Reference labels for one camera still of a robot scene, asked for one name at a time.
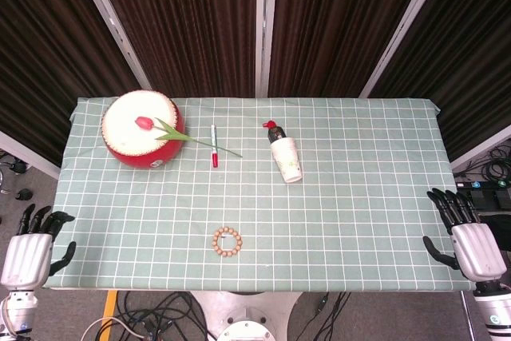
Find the drum head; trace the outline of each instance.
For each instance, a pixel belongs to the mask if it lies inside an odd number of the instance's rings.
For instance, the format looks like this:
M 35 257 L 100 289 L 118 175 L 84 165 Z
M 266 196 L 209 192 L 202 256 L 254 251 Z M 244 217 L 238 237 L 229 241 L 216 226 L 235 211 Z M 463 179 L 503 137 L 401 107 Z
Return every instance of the drum head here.
M 154 127 L 142 129 L 136 123 L 138 117 L 150 118 Z M 105 143 L 117 153 L 126 156 L 154 152 L 168 142 L 157 140 L 165 135 L 165 132 L 156 128 L 163 128 L 156 118 L 176 128 L 176 107 L 168 97 L 147 90 L 127 93 L 115 100 L 103 116 L 101 129 Z

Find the red drum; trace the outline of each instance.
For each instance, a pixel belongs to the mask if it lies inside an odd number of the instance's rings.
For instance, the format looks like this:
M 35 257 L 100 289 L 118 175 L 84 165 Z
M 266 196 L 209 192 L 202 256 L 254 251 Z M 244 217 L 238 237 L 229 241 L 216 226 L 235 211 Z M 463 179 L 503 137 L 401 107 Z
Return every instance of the red drum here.
M 172 159 L 183 141 L 157 140 L 165 132 L 156 119 L 184 133 L 184 120 L 164 94 L 137 90 L 122 95 L 107 109 L 101 123 L 103 140 L 120 161 L 136 168 L 155 168 Z

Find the cup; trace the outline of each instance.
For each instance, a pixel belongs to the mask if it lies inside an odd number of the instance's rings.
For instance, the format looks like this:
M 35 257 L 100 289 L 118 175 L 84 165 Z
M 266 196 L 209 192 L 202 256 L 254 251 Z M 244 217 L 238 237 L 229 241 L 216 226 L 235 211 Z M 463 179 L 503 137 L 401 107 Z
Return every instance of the cup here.
M 284 181 L 294 183 L 302 180 L 302 169 L 298 160 L 295 139 L 292 137 L 278 139 L 270 144 L 270 148 Z

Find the robotic hand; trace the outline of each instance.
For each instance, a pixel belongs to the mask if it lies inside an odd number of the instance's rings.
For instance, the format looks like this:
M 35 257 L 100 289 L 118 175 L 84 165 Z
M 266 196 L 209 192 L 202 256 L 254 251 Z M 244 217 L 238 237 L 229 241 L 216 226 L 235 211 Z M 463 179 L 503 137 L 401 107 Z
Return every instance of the robotic hand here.
M 34 290 L 41 287 L 48 276 L 63 269 L 73 258 L 76 243 L 69 244 L 61 260 L 50 264 L 53 242 L 62 226 L 74 217 L 64 212 L 51 213 L 44 223 L 47 206 L 36 212 L 31 204 L 22 215 L 18 233 L 7 248 L 0 284 L 9 290 L 9 295 L 0 303 L 0 341 L 30 340 L 22 335 L 32 331 L 38 299 Z
M 511 340 L 511 291 L 500 283 L 504 260 L 488 225 L 481 223 L 472 203 L 461 193 L 434 188 L 435 203 L 453 241 L 455 256 L 441 254 L 428 236 L 422 237 L 428 253 L 439 263 L 459 269 L 476 283 L 473 295 L 492 340 Z

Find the brown curtain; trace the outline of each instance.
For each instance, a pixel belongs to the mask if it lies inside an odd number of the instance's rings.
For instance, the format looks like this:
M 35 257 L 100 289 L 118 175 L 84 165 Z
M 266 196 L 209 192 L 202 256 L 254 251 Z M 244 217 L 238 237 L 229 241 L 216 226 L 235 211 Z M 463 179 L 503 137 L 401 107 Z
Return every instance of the brown curtain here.
M 92 0 L 0 4 L 0 130 L 60 165 L 77 98 L 137 82 Z
M 111 0 L 151 85 L 253 97 L 256 0 Z
M 269 96 L 357 97 L 410 0 L 276 0 Z
M 511 125 L 511 0 L 427 0 L 371 97 L 427 97 L 451 160 Z

